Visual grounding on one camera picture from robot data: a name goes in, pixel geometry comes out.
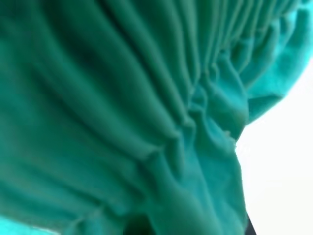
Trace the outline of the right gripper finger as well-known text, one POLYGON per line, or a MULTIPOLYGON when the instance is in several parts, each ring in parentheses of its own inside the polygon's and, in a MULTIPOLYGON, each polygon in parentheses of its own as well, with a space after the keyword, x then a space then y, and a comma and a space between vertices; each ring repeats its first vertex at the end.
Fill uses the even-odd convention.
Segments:
POLYGON ((246 215, 247 215, 247 227, 246 227, 245 235, 256 235, 256 231, 251 223, 248 213, 246 213, 246 215))

